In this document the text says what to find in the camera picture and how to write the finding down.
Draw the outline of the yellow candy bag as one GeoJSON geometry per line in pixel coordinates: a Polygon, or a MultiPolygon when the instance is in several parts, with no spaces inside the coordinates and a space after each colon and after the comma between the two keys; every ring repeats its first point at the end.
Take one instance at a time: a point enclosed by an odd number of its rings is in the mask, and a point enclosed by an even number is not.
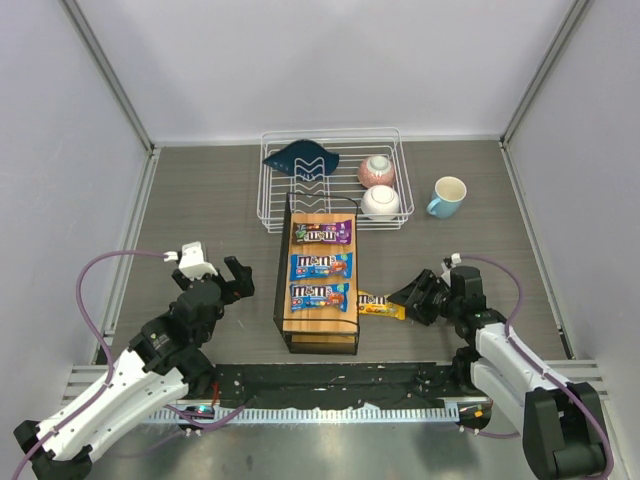
{"type": "Polygon", "coordinates": [[[373,295],[364,291],[358,292],[358,313],[389,317],[399,321],[406,319],[403,306],[391,302],[386,296],[373,295]]]}

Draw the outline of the blue candy bag long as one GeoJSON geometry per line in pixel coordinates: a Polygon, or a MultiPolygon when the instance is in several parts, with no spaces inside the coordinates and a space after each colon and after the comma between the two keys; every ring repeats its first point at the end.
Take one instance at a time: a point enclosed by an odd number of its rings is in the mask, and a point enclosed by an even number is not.
{"type": "Polygon", "coordinates": [[[290,257],[290,281],[322,279],[339,276],[350,279],[353,271],[353,254],[302,255],[290,257]]]}

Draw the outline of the blue candy bag short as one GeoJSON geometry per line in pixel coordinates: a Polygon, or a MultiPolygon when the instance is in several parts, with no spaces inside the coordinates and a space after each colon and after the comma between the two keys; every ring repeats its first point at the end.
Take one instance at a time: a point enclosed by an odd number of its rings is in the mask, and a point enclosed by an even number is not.
{"type": "Polygon", "coordinates": [[[348,283],[338,284],[290,284],[291,311],[334,307],[341,312],[348,309],[348,283]]]}

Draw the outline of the purple candy bag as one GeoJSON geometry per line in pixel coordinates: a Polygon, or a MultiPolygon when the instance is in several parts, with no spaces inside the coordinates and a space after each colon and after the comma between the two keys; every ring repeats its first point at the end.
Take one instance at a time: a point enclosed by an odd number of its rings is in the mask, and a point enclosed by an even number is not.
{"type": "Polygon", "coordinates": [[[328,223],[294,223],[291,240],[294,245],[350,245],[352,221],[328,223]]]}

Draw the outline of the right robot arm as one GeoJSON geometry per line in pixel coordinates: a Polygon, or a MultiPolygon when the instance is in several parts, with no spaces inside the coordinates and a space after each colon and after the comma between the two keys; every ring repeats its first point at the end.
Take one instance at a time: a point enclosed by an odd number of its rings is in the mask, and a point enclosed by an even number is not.
{"type": "Polygon", "coordinates": [[[507,416],[536,478],[607,478],[614,458],[597,391],[520,341],[513,318],[488,306],[478,268],[445,265],[441,276],[423,270],[390,301],[424,325],[439,317],[453,323],[467,344],[452,361],[459,385],[486,394],[507,416]]]}

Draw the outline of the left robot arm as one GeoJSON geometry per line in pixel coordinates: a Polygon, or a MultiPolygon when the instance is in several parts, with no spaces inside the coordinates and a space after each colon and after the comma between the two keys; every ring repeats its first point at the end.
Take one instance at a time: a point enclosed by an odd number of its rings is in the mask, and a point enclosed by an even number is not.
{"type": "Polygon", "coordinates": [[[224,279],[200,243],[158,254],[176,264],[181,293],[168,310],[148,321],[118,357],[99,342],[106,372],[74,401],[41,421],[14,430],[24,457],[13,475],[30,466],[39,479],[84,479],[122,436],[155,411],[212,387],[216,369],[202,352],[225,308],[254,295],[253,271],[229,256],[233,278],[224,279]]]}

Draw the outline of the white bowl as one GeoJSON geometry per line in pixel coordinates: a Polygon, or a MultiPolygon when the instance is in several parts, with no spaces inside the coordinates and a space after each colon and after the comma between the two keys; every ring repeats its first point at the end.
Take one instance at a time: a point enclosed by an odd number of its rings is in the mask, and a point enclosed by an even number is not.
{"type": "Polygon", "coordinates": [[[392,187],[375,185],[366,190],[360,208],[374,222],[391,221],[400,213],[399,196],[392,187]]]}

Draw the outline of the light blue mug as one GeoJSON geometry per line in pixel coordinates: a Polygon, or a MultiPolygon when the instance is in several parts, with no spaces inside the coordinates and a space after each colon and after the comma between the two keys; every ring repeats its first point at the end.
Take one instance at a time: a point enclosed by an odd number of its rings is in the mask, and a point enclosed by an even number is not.
{"type": "Polygon", "coordinates": [[[426,207],[429,215],[447,219],[453,216],[467,195],[466,184],[457,177],[445,176],[434,185],[432,199],[426,207]]]}

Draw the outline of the dark blue leaf plate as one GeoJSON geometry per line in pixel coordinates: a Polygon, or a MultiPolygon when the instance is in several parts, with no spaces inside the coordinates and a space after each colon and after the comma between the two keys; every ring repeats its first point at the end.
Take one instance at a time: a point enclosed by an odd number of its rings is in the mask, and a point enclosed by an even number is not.
{"type": "Polygon", "coordinates": [[[311,140],[297,140],[269,155],[263,164],[295,179],[313,181],[331,175],[340,155],[311,140]]]}

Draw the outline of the pink patterned bowl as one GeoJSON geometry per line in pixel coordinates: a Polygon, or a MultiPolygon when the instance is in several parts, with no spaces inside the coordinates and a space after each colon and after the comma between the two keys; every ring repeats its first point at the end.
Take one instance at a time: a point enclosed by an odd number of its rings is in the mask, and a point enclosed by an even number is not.
{"type": "Polygon", "coordinates": [[[395,182],[395,167],[392,161],[382,155],[374,155],[364,159],[358,168],[357,178],[365,188],[378,185],[392,187],[395,182]]]}

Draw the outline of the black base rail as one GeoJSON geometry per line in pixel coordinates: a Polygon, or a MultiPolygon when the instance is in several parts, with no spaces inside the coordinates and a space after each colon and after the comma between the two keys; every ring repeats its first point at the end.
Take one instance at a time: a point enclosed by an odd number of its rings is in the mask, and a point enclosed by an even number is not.
{"type": "Polygon", "coordinates": [[[220,364],[213,383],[222,406],[261,409],[431,408],[485,396],[436,362],[220,364]]]}

